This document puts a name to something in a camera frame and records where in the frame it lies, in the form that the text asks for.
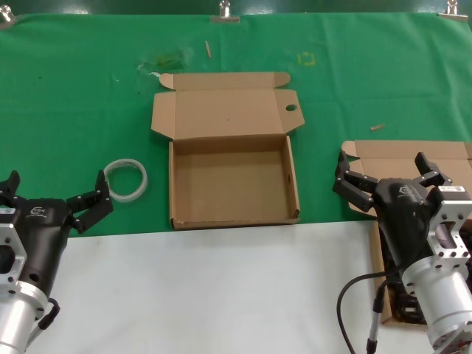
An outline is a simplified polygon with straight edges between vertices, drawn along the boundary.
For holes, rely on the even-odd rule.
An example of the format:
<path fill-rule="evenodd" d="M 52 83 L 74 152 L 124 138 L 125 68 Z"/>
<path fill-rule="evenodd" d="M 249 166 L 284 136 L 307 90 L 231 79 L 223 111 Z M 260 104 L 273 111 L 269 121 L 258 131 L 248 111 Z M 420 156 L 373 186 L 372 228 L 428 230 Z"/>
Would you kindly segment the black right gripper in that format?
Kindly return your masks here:
<path fill-rule="evenodd" d="M 395 262 L 393 272 L 432 255 L 427 236 L 435 207 L 427 201 L 431 186 L 451 186 L 452 180 L 419 152 L 414 163 L 420 175 L 414 179 L 376 178 L 350 169 L 340 150 L 333 191 L 362 212 L 375 209 L 379 229 Z"/>

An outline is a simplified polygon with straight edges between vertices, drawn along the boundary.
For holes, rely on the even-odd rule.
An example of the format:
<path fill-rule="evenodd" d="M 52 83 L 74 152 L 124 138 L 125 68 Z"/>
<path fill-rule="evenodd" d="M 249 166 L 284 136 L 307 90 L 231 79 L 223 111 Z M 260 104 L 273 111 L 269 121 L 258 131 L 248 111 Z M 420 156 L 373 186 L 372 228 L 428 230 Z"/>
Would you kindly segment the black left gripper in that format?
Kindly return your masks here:
<path fill-rule="evenodd" d="M 1 205 L 15 210 L 11 216 L 2 215 L 1 222 L 13 223 L 27 253 L 18 279 L 49 295 L 71 229 L 83 234 L 114 211 L 109 186 L 104 171 L 100 170 L 91 192 L 66 201 L 25 199 L 16 195 L 20 180 L 18 172 L 13 170 L 1 182 Z"/>

